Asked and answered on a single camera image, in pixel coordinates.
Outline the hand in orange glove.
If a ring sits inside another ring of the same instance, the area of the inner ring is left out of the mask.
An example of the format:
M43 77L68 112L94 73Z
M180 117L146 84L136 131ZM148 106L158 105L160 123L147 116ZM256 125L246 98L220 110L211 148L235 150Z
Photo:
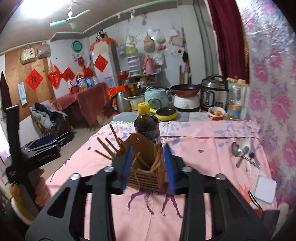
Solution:
M39 207L45 206L48 203L48 201L51 199L50 190L46 185L44 178L42 177L44 171L45 171L44 169L39 168L39 182L35 188L35 194L36 194L35 203ZM20 196L21 191L17 185L11 185L10 193L12 196Z

